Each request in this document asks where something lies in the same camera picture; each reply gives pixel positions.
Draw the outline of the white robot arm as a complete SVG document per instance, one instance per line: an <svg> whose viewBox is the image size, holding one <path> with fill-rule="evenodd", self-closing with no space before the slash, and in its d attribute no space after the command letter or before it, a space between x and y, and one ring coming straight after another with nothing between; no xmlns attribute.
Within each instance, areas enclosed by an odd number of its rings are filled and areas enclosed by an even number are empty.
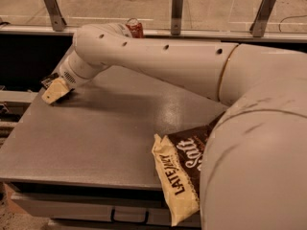
<svg viewBox="0 0 307 230"><path fill-rule="evenodd" d="M202 230L306 230L303 53L85 25L43 99L53 104L112 66L164 81L159 115L190 124L152 148L172 224L199 214Z"/></svg>

